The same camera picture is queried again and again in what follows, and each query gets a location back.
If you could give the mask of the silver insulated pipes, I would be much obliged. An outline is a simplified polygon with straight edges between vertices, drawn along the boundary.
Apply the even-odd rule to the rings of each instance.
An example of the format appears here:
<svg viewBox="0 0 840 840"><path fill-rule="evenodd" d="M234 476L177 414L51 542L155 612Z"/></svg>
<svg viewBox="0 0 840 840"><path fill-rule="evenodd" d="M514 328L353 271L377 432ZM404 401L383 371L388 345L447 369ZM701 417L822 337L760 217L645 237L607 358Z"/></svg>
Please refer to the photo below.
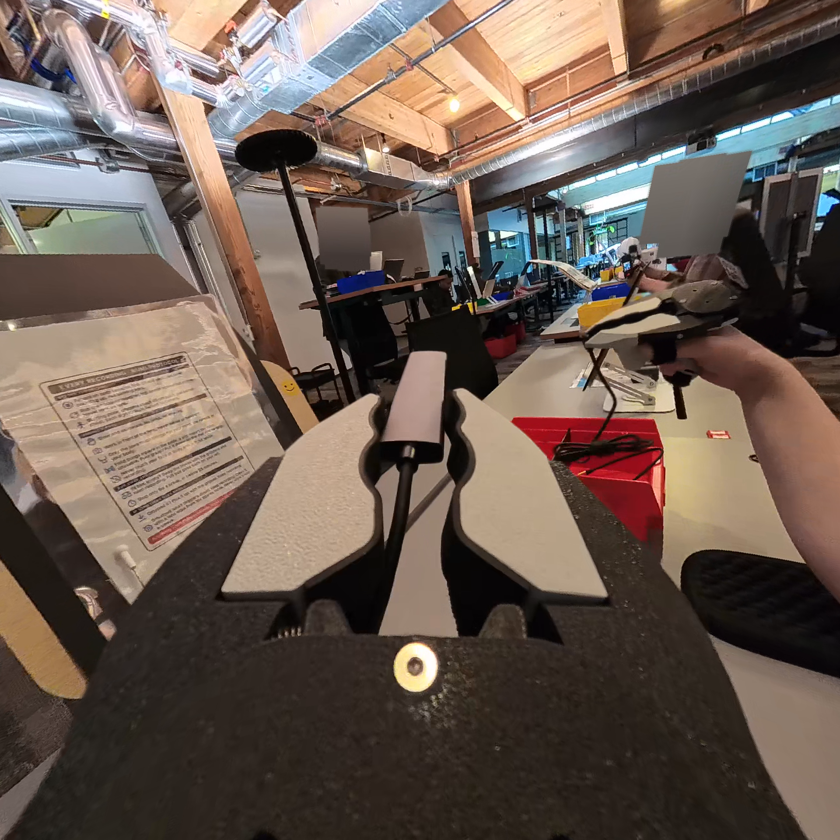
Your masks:
<svg viewBox="0 0 840 840"><path fill-rule="evenodd" d="M117 137L127 132L131 118L140 111L132 105L123 77L110 54L91 39L87 25L77 18L76 13L100 16L122 26L146 55L152 77L171 91L217 108L243 82L238 70L217 84L195 77L193 70L208 71L213 75L219 70L217 63L204 53L172 39L165 16L152 2L60 2L58 6L48 3L37 8L34 21L28 23L29 33L47 38L62 53L79 97L84 100L100 129L108 135L107 138L117 144L122 145L116 141ZM250 25L256 22L257 35L264 38L279 20L278 13L263 3L244 24L243 31L249 37ZM15 152L9 152L8 159L35 156L41 149L47 154L72 151L87 143L79 134L53 133L38 128L31 128L29 134L34 138L21 141ZM234 162L234 138L216 138L214 135L213 138L222 160ZM185 162L181 151L169 154L122 146L151 160L159 154Z"/></svg>

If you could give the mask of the dark grey usb hub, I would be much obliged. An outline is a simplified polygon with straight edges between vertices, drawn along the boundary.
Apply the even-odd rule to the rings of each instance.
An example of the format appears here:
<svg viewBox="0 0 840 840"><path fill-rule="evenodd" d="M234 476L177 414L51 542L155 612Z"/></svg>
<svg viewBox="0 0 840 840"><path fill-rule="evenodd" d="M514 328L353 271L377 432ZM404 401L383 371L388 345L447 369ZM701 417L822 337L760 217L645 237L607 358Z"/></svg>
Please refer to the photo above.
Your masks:
<svg viewBox="0 0 840 840"><path fill-rule="evenodd" d="M408 355L381 436L385 461L397 463L408 457L425 465L443 460L446 362L442 351Z"/></svg>

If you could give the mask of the long spiral metal duct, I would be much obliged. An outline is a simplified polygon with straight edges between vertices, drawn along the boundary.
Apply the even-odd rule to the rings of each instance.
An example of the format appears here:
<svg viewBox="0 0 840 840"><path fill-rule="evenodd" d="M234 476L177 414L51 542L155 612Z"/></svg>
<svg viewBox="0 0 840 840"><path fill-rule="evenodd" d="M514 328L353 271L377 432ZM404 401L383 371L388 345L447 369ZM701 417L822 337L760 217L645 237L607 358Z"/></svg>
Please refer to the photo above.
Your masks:
<svg viewBox="0 0 840 840"><path fill-rule="evenodd" d="M516 149L491 156L486 161L456 170L448 177L453 188L465 182L488 176L531 158L555 151L574 140L660 108L678 99L704 91L722 81L819 45L839 33L839 14L814 19L783 35L766 38L756 45L732 50L715 61L702 61L690 69L635 89L630 96L590 118L573 122L548 135L525 143Z"/></svg>

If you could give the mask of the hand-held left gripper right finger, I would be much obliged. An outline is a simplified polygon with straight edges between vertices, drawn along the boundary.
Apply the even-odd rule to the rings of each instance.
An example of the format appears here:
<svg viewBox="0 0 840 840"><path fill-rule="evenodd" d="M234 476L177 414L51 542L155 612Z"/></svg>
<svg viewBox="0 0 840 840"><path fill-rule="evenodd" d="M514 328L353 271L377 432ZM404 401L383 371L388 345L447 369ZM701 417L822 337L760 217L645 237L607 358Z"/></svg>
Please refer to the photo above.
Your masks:
<svg viewBox="0 0 840 840"><path fill-rule="evenodd" d="M456 631L477 637L498 607L524 631L548 629L555 606L603 607L608 591L546 455L511 421L463 388L447 396L453 482L441 567Z"/></svg>

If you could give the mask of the person's right forearm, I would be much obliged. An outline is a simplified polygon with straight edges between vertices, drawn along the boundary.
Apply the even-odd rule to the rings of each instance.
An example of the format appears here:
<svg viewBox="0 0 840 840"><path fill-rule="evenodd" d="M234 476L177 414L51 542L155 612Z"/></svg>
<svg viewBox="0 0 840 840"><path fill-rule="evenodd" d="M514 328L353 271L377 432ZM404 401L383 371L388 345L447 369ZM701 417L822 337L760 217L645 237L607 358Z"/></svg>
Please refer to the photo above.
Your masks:
<svg viewBox="0 0 840 840"><path fill-rule="evenodd" d="M741 403L785 530L814 572L838 576L838 419L785 360L773 362Z"/></svg>

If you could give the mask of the wooden standing desk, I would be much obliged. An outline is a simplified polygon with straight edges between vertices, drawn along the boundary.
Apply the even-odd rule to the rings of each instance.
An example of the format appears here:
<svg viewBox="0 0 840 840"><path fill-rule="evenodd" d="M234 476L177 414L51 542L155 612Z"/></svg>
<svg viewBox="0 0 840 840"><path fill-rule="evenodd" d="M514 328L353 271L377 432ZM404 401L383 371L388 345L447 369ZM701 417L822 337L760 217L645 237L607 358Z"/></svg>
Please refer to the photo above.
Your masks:
<svg viewBox="0 0 840 840"><path fill-rule="evenodd" d="M405 303L409 307L409 319L419 320L423 290L442 279L442 276L413 278L325 298L337 336L347 344L360 395L371 391L372 382L395 382L403 372L400 346L385 308Z"/></svg>

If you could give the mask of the wooden support post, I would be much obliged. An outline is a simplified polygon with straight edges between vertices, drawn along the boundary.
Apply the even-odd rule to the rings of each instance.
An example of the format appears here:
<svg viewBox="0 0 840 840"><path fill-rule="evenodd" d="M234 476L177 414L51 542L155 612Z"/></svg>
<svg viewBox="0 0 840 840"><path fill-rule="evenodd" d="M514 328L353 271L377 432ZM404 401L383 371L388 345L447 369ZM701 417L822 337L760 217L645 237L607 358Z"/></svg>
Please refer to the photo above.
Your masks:
<svg viewBox="0 0 840 840"><path fill-rule="evenodd" d="M244 304L258 357L288 369L290 362L286 347L253 256L243 218L228 183L222 158L207 123L203 103L162 87L155 77L153 81L196 187L199 203Z"/></svg>

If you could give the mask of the black elbow pad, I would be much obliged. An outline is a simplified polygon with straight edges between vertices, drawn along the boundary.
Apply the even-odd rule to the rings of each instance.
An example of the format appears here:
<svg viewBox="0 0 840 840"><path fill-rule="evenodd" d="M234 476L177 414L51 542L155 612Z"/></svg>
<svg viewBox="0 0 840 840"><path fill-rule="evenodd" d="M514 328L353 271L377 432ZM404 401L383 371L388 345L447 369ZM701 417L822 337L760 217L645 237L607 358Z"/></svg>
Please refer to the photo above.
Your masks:
<svg viewBox="0 0 840 840"><path fill-rule="evenodd" d="M807 565L703 550L683 563L680 589L711 636L839 677L839 604Z"/></svg>

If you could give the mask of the rectangular metal duct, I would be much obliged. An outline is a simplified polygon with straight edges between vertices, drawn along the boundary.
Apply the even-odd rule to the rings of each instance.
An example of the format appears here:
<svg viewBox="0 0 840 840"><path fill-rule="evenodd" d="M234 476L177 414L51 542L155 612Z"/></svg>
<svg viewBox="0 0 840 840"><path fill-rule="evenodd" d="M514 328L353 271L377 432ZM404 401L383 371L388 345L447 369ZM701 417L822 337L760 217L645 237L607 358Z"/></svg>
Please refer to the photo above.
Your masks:
<svg viewBox="0 0 840 840"><path fill-rule="evenodd" d="M347 77L445 1L306 1L280 17L244 59L243 82L207 117L233 139L270 111L290 114Z"/></svg>

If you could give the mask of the wooden instruction board stand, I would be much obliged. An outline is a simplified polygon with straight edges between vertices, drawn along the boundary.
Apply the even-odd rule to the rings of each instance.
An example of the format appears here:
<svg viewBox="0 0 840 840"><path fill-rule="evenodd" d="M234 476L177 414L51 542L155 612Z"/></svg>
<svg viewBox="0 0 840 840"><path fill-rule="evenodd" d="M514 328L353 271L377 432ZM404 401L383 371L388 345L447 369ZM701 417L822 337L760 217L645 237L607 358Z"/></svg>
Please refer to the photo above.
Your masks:
<svg viewBox="0 0 840 840"><path fill-rule="evenodd" d="M2 255L2 640L83 695L178 545L318 420L161 257Z"/></svg>
<svg viewBox="0 0 840 840"><path fill-rule="evenodd" d="M658 260L651 259L650 252L634 255L625 262L627 268L624 283L608 284L593 288L588 301L607 298L624 298L624 307L648 296L659 296L668 290L646 292L638 291L637 284L646 268L662 270ZM604 410L611 413L672 413L676 410L676 397L672 386L656 372L654 366L646 366L641 371L628 371L623 368L613 350L585 351L591 358L593 373L588 385L600 382L610 393L604 402Z"/></svg>

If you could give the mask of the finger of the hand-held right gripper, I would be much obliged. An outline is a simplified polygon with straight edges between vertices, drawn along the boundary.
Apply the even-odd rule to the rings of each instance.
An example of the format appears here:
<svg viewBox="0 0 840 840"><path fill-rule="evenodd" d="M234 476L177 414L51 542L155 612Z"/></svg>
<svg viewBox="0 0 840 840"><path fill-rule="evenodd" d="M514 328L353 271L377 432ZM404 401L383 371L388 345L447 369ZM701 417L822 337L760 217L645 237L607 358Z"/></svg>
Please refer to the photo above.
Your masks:
<svg viewBox="0 0 840 840"><path fill-rule="evenodd" d="M682 327L680 317L660 310L615 310L594 324L583 337L588 350L614 350L622 345L634 347L645 336L677 332Z"/></svg>
<svg viewBox="0 0 840 840"><path fill-rule="evenodd" d="M621 307L583 333L584 337L636 337L671 329L668 301L648 296Z"/></svg>

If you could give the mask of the black floor stand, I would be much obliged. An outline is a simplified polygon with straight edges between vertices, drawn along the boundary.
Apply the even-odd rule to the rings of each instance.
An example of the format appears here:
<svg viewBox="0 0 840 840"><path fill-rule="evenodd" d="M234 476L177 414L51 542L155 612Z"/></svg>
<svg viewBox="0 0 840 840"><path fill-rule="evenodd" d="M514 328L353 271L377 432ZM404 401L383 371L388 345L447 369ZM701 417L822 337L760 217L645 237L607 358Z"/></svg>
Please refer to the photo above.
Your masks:
<svg viewBox="0 0 840 840"><path fill-rule="evenodd" d="M355 401L355 393L350 379L350 373L343 358L343 352L321 283L316 259L312 253L309 236L304 227L298 200L295 197L289 176L290 167L298 167L309 163L318 149L318 142L307 133L297 129L272 129L251 134L244 140L238 142L235 150L235 159L240 166L251 172L263 174L267 172L278 173L289 207L290 217L296 230L302 257L308 270L311 287L321 314L323 331L338 368L346 402L351 404Z"/></svg>

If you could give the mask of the red plastic bin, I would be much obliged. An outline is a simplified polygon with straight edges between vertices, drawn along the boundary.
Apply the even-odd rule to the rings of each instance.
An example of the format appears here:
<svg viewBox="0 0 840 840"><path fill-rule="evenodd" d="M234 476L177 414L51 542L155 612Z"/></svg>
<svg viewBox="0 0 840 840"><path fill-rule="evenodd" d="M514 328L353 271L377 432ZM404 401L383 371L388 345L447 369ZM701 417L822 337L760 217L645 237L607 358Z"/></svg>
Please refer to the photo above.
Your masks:
<svg viewBox="0 0 840 840"><path fill-rule="evenodd" d="M644 418L518 416L512 423L640 541L664 527L665 447Z"/></svg>

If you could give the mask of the yellow plastic bin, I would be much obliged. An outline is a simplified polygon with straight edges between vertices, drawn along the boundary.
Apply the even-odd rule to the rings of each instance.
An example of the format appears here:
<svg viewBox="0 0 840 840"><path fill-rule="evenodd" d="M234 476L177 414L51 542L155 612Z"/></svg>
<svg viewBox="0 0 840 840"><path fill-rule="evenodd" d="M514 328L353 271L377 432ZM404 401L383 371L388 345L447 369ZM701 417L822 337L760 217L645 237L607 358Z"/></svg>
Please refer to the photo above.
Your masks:
<svg viewBox="0 0 840 840"><path fill-rule="evenodd" d="M583 334L599 321L620 309L624 305L623 297L613 297L582 303L576 311L580 333Z"/></svg>

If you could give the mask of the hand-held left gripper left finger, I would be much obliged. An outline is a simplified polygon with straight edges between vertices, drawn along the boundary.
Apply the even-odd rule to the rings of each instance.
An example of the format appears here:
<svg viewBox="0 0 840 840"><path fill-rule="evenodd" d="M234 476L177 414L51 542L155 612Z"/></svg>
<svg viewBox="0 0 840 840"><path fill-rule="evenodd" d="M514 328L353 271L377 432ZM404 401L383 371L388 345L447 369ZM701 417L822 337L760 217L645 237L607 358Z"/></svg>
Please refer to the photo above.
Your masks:
<svg viewBox="0 0 840 840"><path fill-rule="evenodd" d="M222 586L229 601L278 600L303 618L339 603L357 634L385 611L379 439L385 405L366 395L282 456Z"/></svg>

